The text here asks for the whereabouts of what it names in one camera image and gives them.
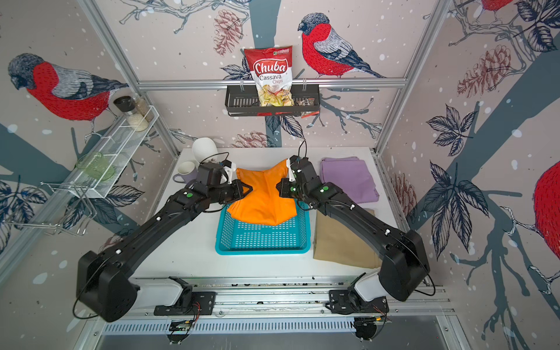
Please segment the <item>orange pants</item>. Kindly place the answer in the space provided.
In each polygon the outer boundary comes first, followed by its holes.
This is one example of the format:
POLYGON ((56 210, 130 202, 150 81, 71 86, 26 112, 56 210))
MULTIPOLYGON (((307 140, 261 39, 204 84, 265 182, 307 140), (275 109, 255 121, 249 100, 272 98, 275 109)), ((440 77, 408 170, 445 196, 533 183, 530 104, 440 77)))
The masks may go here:
POLYGON ((276 185, 287 177, 287 160, 264 171, 237 169, 236 176, 252 192, 227 209, 233 219, 253 225, 277 226, 297 216, 295 201, 281 198, 276 185))

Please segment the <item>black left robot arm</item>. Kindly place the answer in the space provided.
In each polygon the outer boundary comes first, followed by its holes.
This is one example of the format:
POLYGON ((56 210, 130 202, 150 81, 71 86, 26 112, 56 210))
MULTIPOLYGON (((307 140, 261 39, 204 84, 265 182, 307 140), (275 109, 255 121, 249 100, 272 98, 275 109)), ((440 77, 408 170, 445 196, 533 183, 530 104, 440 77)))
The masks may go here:
POLYGON ((130 282, 131 276, 156 248, 212 204, 226 206, 252 191, 253 186, 229 176, 225 166, 202 164, 196 179, 171 195, 137 230, 100 253, 90 251, 80 258, 75 302, 107 322, 120 319, 132 309, 140 291, 130 282))

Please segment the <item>purple pants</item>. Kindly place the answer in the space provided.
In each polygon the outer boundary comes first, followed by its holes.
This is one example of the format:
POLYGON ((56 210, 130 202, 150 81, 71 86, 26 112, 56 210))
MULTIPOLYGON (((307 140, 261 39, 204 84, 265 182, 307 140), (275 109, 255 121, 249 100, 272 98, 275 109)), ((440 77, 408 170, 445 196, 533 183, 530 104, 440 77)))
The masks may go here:
POLYGON ((339 186, 358 204, 379 201, 379 192, 367 164, 358 157, 324 158, 321 161, 320 176, 323 182, 339 186))

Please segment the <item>beige pants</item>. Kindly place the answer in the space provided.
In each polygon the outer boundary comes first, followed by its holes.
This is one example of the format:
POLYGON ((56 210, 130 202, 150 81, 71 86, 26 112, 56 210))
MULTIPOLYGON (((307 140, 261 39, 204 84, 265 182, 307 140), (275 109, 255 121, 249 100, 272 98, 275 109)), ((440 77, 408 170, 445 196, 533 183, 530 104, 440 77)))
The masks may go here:
POLYGON ((381 267, 381 259, 360 237, 337 220, 316 215, 314 259, 357 268, 381 267))

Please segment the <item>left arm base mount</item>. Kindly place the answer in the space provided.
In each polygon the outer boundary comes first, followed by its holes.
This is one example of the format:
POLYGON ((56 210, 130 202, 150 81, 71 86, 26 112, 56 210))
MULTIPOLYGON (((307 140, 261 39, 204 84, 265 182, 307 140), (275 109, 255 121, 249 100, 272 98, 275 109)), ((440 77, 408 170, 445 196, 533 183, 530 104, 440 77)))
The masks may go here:
POLYGON ((175 302, 158 305, 154 309, 155 316, 209 316, 212 315, 217 297, 216 292, 194 292, 194 286, 178 277, 169 277, 181 293, 175 302))

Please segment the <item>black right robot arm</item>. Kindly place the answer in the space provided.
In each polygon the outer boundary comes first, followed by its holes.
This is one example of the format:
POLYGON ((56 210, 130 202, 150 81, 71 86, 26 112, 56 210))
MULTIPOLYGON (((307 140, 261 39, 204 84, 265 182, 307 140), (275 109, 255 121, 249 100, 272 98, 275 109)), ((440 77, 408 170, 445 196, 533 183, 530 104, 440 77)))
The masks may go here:
POLYGON ((354 295, 364 302, 384 296, 406 301, 430 274, 422 237, 414 230, 405 233, 390 226, 339 186, 322 182, 308 158, 294 155, 287 160, 287 168, 288 177, 277 184, 280 197, 301 201, 341 223, 380 257, 379 271, 359 277, 351 288, 354 295))

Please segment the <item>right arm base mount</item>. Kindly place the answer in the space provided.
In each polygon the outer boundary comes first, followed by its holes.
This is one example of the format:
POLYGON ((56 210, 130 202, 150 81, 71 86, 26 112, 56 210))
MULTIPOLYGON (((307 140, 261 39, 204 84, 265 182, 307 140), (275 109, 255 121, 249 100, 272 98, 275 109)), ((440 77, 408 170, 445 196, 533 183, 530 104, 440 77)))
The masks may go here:
POLYGON ((332 314, 387 314, 389 306, 385 297, 378 297, 372 301, 364 301, 358 296, 354 287, 330 290, 325 308, 332 314))

